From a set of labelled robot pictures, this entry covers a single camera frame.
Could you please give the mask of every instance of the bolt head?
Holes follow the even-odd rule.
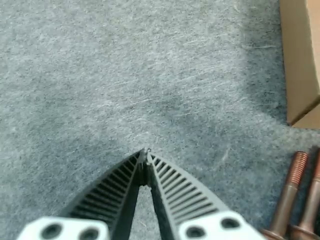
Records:
[[[266,230],[266,229],[262,229],[261,233],[268,240],[285,240],[282,236],[280,236],[272,231]]]
[[[290,235],[291,240],[320,240],[319,236],[299,226],[292,226]]]

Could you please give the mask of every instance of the mounting hole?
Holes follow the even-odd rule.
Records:
[[[79,240],[96,240],[98,235],[98,230],[94,228],[88,228],[81,233]]]
[[[232,218],[225,218],[221,221],[221,225],[225,229],[235,229],[240,226],[239,222]]]
[[[206,235],[205,230],[199,226],[191,226],[186,230],[186,235],[190,239],[201,238]]]
[[[50,224],[47,226],[41,233],[43,239],[54,239],[59,236],[62,230],[62,226],[60,224]]]

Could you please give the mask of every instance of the copper bolt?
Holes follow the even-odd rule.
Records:
[[[282,189],[280,199],[277,203],[270,229],[263,229],[262,234],[269,240],[283,240],[287,231],[294,200],[298,191],[301,177],[304,173],[308,154],[304,151],[297,151],[291,163]]]
[[[317,162],[314,176],[306,200],[304,213],[299,226],[292,226],[291,239],[293,240],[315,240],[320,239],[314,234],[314,224],[316,221],[320,203],[320,149],[318,150]]]

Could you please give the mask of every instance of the carpet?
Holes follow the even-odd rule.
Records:
[[[0,6],[0,239],[143,147],[268,227],[292,155],[320,137],[286,124],[277,0]],[[145,187],[130,239],[160,239]]]

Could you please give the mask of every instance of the cardboard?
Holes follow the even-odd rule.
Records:
[[[320,129],[320,0],[280,0],[287,122]]]

